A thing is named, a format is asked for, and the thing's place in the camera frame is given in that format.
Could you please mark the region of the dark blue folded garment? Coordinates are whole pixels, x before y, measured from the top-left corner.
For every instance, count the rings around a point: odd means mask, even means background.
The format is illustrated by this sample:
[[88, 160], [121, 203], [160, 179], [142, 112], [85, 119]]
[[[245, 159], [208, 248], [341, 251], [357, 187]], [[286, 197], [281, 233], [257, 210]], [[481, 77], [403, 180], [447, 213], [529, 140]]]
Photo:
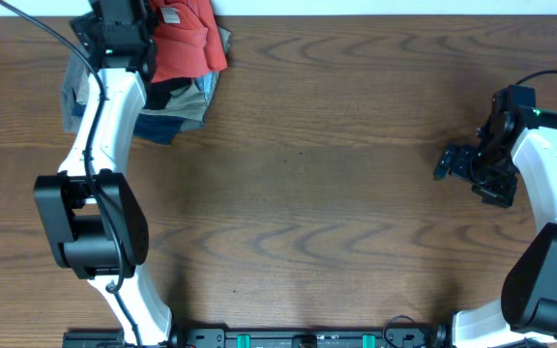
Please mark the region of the dark blue folded garment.
[[[74, 102], [72, 106], [62, 110], [64, 131], [77, 133], [85, 104]], [[161, 145], [169, 145], [184, 124], [184, 119], [175, 116], [139, 114], [134, 126], [133, 135]]]

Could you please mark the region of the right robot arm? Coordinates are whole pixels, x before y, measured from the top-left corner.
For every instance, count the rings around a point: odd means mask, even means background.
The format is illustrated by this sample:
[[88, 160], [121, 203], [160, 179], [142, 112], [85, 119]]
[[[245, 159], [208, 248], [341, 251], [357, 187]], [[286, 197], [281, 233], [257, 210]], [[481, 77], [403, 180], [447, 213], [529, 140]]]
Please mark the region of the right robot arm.
[[448, 347], [535, 347], [557, 343], [557, 112], [534, 89], [509, 85], [492, 98], [479, 146], [449, 144], [433, 171], [457, 177], [485, 204], [509, 208], [524, 183], [537, 235], [505, 278], [499, 299], [457, 312], [438, 336]]

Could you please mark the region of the khaki folded garment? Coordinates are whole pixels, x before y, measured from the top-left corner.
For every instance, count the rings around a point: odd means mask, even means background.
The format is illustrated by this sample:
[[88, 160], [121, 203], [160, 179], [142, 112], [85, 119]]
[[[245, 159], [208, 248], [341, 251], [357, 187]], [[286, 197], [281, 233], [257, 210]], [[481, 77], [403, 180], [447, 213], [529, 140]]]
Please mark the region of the khaki folded garment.
[[[223, 50], [226, 53], [230, 47], [229, 39], [231, 33], [223, 28], [219, 28], [219, 32]], [[75, 97], [75, 102], [85, 104], [85, 101], [81, 102], [81, 97]], [[204, 99], [203, 93], [198, 90], [193, 80], [191, 85], [187, 88], [181, 88], [174, 91], [172, 93], [172, 98], [164, 109], [150, 110], [144, 108], [141, 110], [140, 114], [175, 116], [184, 120], [190, 120], [191, 122], [202, 123], [210, 102], [211, 100], [206, 101]]]

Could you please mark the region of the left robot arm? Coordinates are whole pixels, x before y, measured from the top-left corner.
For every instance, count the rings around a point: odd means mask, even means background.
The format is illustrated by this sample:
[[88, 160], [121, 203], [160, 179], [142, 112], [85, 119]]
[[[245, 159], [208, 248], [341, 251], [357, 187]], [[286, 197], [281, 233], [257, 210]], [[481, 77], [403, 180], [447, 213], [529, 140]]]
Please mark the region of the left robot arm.
[[165, 347], [172, 313], [149, 276], [149, 229], [126, 172], [138, 115], [156, 71], [148, 2], [96, 0], [71, 26], [88, 97], [73, 146], [34, 198], [56, 264], [98, 290], [119, 333], [70, 334], [66, 347]]

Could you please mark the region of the light blue folded garment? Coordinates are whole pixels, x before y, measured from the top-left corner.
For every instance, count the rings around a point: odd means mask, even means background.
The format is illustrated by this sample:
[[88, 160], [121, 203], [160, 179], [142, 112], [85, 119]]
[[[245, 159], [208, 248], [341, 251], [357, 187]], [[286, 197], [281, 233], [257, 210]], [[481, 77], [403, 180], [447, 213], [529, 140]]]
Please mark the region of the light blue folded garment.
[[216, 88], [216, 80], [219, 74], [217, 72], [208, 72], [197, 77], [194, 83], [198, 90], [203, 93], [204, 99], [208, 102], [214, 95]]

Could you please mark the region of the black folded shirt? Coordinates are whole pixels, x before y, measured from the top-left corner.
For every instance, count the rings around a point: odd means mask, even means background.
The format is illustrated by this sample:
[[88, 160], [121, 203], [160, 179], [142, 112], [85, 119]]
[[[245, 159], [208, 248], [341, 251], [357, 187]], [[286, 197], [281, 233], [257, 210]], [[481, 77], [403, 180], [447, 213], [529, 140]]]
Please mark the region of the black folded shirt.
[[150, 110], [161, 110], [166, 107], [172, 93], [181, 88], [191, 85], [191, 79], [187, 77], [171, 78], [161, 82], [152, 83], [147, 94], [144, 108]]

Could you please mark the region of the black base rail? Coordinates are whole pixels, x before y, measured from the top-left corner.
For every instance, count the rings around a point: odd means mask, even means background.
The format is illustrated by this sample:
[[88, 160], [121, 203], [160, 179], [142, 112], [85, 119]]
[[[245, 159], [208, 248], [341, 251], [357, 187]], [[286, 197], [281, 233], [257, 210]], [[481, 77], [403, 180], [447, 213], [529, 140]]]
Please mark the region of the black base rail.
[[189, 329], [160, 348], [443, 348], [451, 345], [443, 326], [390, 326], [380, 331], [232, 331]]

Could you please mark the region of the grey folded garment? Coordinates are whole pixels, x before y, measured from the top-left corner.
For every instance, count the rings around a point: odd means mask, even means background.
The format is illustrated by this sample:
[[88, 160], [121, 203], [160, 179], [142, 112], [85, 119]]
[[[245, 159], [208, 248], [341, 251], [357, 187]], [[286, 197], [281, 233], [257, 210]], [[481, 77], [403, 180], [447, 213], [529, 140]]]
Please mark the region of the grey folded garment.
[[[72, 55], [62, 85], [62, 110], [65, 107], [72, 106], [75, 102], [75, 97], [81, 97], [81, 102], [85, 102], [87, 105], [88, 96], [89, 74], [78, 57]], [[204, 125], [204, 117], [202, 123], [184, 120], [184, 124], [179, 132], [202, 128]]]

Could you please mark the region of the coral red t-shirt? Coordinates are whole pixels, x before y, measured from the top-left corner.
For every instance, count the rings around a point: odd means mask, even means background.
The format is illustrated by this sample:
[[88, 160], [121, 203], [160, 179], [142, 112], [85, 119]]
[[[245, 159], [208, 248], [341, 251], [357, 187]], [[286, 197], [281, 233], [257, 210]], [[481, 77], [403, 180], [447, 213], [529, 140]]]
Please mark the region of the coral red t-shirt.
[[227, 68], [209, 0], [150, 0], [149, 3], [159, 21], [153, 34], [157, 47], [153, 83], [197, 78]]

